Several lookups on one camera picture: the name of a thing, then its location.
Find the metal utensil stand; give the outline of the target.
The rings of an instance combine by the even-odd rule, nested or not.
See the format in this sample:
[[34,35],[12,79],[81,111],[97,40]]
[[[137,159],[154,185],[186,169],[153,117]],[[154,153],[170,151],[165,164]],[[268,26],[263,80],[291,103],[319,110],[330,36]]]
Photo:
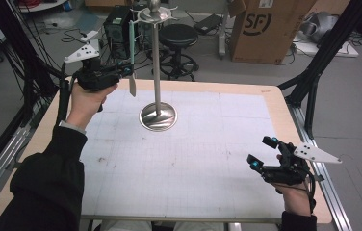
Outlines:
[[161,99],[161,70],[159,52],[159,25],[171,19],[171,10],[161,6],[161,0],[146,0],[147,7],[138,11],[135,23],[143,22],[152,27],[152,61],[155,101],[146,105],[140,112],[141,125],[154,132],[162,132],[171,128],[177,121],[176,110]]

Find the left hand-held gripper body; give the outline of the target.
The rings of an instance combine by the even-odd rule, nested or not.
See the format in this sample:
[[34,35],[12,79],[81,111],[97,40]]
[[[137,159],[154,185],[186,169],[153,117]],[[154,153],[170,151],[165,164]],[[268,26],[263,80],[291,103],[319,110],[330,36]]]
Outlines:
[[65,64],[81,62],[83,66],[75,71],[72,78],[85,90],[104,90],[119,82],[120,65],[105,66],[99,59],[98,45],[85,44],[68,57],[64,58]]

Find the silver foil bag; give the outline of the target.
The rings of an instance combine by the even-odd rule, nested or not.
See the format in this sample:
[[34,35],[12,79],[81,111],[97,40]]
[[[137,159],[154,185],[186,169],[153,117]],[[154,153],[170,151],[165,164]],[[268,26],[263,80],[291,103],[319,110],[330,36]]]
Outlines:
[[328,12],[312,12],[304,19],[299,30],[313,42],[319,43],[337,21],[338,16]]

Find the black computer tower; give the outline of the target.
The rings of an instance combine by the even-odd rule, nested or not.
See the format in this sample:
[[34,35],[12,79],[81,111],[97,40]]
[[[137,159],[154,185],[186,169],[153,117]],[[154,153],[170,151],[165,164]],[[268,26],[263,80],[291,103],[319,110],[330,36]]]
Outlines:
[[103,23],[111,56],[115,59],[128,59],[129,23],[132,19],[131,7],[116,5]]

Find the teal handled spatula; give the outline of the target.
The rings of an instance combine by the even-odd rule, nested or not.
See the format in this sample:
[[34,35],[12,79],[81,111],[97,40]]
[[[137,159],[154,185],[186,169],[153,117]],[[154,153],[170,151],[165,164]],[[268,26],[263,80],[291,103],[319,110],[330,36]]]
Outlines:
[[133,97],[136,97],[137,88],[136,88],[136,73],[134,70],[134,63],[135,63],[135,29],[134,29],[134,21],[130,20],[129,23],[129,50],[130,50],[130,64],[131,64],[131,76],[129,78],[129,87],[130,87],[130,94]]

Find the round white table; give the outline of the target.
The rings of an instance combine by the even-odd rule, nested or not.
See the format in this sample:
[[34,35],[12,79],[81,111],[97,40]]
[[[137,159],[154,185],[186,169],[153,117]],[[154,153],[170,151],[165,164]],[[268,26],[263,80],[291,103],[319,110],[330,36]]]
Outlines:
[[40,12],[60,7],[67,0],[19,0],[17,7],[23,13]]

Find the person's right hand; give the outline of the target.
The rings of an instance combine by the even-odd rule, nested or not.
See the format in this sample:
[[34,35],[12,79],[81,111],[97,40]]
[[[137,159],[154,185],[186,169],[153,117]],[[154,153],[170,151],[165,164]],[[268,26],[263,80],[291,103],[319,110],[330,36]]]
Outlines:
[[286,212],[305,217],[312,215],[307,185],[304,182],[294,185],[283,183],[272,183],[272,185],[282,193]]

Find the flat black device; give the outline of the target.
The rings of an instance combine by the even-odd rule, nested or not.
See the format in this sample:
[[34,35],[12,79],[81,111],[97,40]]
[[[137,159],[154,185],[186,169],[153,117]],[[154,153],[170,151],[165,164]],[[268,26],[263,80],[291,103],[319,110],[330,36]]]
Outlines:
[[222,21],[219,15],[211,14],[201,21],[195,23],[194,28],[202,35],[206,35],[212,30],[216,29]]

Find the person's left hand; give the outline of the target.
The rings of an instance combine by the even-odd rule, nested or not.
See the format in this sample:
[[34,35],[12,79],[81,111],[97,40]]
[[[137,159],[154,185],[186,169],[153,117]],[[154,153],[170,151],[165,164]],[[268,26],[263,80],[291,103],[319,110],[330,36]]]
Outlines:
[[73,85],[71,94],[71,110],[66,123],[85,130],[99,107],[106,101],[118,84],[100,91],[84,90],[78,83]]

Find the tall printed cardboard box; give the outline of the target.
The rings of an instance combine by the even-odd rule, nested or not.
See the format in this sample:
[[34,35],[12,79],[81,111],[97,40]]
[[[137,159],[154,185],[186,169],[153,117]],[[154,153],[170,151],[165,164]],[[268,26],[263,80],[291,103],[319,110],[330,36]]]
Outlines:
[[281,64],[317,0],[232,0],[232,62]]

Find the black round stool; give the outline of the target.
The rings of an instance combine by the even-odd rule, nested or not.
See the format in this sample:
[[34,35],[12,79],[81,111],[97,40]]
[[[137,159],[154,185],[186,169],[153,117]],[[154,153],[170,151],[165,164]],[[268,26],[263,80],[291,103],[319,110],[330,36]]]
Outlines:
[[160,70],[169,80],[189,76],[194,82],[194,72],[199,70],[199,65],[192,57],[183,54],[182,50],[197,43],[197,31],[189,25],[170,24],[160,30],[159,41],[169,49],[160,58]]

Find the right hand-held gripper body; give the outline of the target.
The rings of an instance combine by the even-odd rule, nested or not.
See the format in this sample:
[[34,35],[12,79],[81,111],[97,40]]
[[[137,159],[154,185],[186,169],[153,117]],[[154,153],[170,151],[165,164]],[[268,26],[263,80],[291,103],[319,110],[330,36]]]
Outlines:
[[335,157],[318,147],[306,142],[298,146],[292,143],[279,141],[276,147],[281,154],[279,167],[264,166],[260,171],[263,179],[268,183],[283,183],[294,185],[302,183],[307,176],[311,176],[310,168],[306,161],[341,164],[342,160]]

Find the open cardboard box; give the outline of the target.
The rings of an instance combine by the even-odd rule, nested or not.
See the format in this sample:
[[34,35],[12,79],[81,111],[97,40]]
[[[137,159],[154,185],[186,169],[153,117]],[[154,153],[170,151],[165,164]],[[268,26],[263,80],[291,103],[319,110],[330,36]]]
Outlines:
[[85,5],[88,7],[114,7],[120,6],[131,6],[133,0],[84,0]]

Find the white grid mat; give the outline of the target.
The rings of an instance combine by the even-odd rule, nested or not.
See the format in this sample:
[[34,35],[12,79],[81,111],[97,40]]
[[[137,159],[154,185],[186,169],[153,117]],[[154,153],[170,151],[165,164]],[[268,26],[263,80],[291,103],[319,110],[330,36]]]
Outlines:
[[259,95],[166,91],[178,114],[167,131],[139,122],[153,93],[116,90],[88,126],[82,213],[92,217],[275,219],[283,200],[250,169],[277,165],[266,101]]

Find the white power strip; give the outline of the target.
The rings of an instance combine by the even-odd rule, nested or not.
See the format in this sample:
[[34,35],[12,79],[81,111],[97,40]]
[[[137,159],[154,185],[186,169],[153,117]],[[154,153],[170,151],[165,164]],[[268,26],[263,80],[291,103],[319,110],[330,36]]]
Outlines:
[[88,33],[86,33],[86,34],[83,34],[83,35],[79,38],[79,40],[82,41],[82,42],[87,42],[88,40],[94,38],[97,34],[98,34],[97,31],[92,30],[92,31],[90,31],[90,32],[88,32]]

